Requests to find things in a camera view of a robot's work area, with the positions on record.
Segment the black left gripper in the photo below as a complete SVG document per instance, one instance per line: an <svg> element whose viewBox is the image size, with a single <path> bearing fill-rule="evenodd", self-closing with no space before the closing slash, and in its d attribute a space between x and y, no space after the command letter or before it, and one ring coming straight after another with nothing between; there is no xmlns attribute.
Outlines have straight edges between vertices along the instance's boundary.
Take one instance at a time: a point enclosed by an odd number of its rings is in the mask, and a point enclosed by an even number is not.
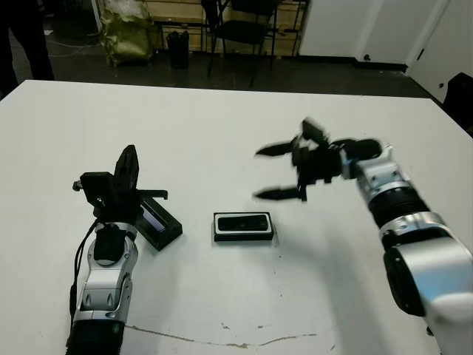
<svg viewBox="0 0 473 355"><path fill-rule="evenodd" d="M138 189L139 161L135 145L128 145L115 164L114 175L94 180L94 216L101 222L134 224L145 197L168 199L165 189Z"/></svg>

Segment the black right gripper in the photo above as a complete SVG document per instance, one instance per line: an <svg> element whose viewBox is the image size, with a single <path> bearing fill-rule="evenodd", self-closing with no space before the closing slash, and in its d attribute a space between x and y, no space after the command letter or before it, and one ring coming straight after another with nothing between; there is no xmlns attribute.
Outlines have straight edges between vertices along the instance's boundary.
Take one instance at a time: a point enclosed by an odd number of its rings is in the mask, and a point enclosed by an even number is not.
<svg viewBox="0 0 473 355"><path fill-rule="evenodd" d="M307 200L307 186L318 180L331 183L341 174L341 163L337 149L330 145L326 135L309 138L298 135L292 141L263 146L255 155L277 157L291 153L291 163L296 168L296 186L277 186L261 189L253 197L261 200Z"/></svg>

